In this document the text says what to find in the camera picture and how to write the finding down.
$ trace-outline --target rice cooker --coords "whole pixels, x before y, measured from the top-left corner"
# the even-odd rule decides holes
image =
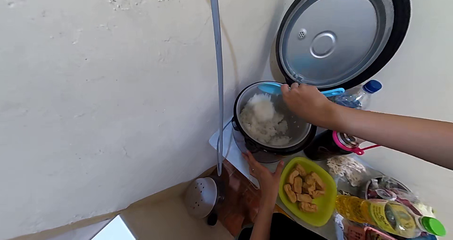
[[[394,56],[409,27],[410,0],[295,0],[280,24],[275,54],[288,84],[304,83],[320,91],[355,87],[375,75]],[[272,146],[254,139],[239,115],[257,87],[246,87],[234,104],[233,136],[242,152],[263,163],[302,151],[316,126],[295,116],[281,95],[271,95],[275,110],[288,122],[289,144]]]

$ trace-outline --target pink basket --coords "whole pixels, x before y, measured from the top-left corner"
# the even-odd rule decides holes
[[[359,227],[355,225],[348,226],[346,233],[348,240],[375,240],[379,236],[381,240],[396,240],[375,228],[372,227]]]

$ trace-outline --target yellow-green bowl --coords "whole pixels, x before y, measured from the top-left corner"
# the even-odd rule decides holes
[[[298,202],[292,203],[286,195],[285,190],[283,189],[289,173],[297,163],[305,168],[305,171],[307,171],[307,173],[315,172],[316,174],[318,174],[325,184],[325,194],[313,200],[313,203],[318,205],[318,211],[315,213],[307,213],[301,211],[298,208]],[[295,157],[290,162],[288,162],[283,169],[280,179],[279,196],[283,204],[294,215],[313,226],[320,227],[327,223],[333,213],[333,209],[335,208],[335,198],[337,197],[337,185],[335,184],[332,176],[330,176],[329,173],[327,173],[316,163],[304,157]]]

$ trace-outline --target open lid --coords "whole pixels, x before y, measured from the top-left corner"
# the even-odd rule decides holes
[[[295,0],[276,39],[287,82],[349,89],[376,74],[409,26],[410,0]]]

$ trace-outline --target yellow oil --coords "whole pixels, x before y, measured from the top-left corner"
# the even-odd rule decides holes
[[[338,195],[335,206],[337,212],[348,220],[375,225],[369,216],[369,204],[364,199],[354,196]]]

